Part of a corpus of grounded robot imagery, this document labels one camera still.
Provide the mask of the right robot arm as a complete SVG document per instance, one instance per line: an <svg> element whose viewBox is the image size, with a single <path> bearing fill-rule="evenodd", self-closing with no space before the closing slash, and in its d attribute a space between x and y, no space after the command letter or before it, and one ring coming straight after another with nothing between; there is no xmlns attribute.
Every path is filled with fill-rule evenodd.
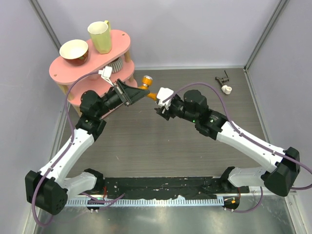
<svg viewBox="0 0 312 234"><path fill-rule="evenodd" d="M198 90L189 90L183 98L169 88L160 88L157 94L157 114L164 119L181 118L194 123L202 135L234 147L260 166L241 169L228 167L222 174L220 187L230 193L237 187L264 186L278 196L287 196L296 180L299 166L284 158L299 160L299 152L273 146L230 122L220 112L209 108L207 99Z"/></svg>

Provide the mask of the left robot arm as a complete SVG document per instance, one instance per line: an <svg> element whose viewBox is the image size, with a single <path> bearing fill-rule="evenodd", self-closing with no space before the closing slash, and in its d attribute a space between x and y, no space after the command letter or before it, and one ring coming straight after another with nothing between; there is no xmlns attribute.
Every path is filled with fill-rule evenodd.
<svg viewBox="0 0 312 234"><path fill-rule="evenodd" d="M152 81L143 78L142 85L136 88L118 79L102 97L93 90L82 94L82 115L72 136L45 166L38 172L30 171L25 177L26 198L32 208L39 207L57 215L67 200L85 191L95 195L103 191L103 174L96 170L86 169L71 179L67 179L67 175L103 132L106 121L102 117L122 104L129 106L146 97L151 84Z"/></svg>

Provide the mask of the orange faucet with chrome knob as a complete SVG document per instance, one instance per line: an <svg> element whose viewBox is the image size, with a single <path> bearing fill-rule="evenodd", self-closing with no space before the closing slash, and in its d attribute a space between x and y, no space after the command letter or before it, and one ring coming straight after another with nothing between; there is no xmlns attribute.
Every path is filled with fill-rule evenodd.
<svg viewBox="0 0 312 234"><path fill-rule="evenodd" d="M150 86L153 84L153 78L150 76L143 76L142 85L139 86L139 89L149 90ZM157 101L157 93L149 93L147 97L151 98L153 101Z"/></svg>

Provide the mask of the dark faucet with white elbow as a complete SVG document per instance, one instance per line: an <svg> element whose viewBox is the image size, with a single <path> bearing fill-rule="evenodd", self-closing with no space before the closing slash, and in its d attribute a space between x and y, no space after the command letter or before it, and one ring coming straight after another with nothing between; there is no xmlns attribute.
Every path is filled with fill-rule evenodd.
<svg viewBox="0 0 312 234"><path fill-rule="evenodd" d="M230 78L227 74L227 72L224 70L225 73L225 77L220 78L220 77L215 77L215 80L218 82L218 84L220 85L221 91L226 94L226 95L230 95L232 92L232 87L228 86L226 84L226 82L230 81Z"/></svg>

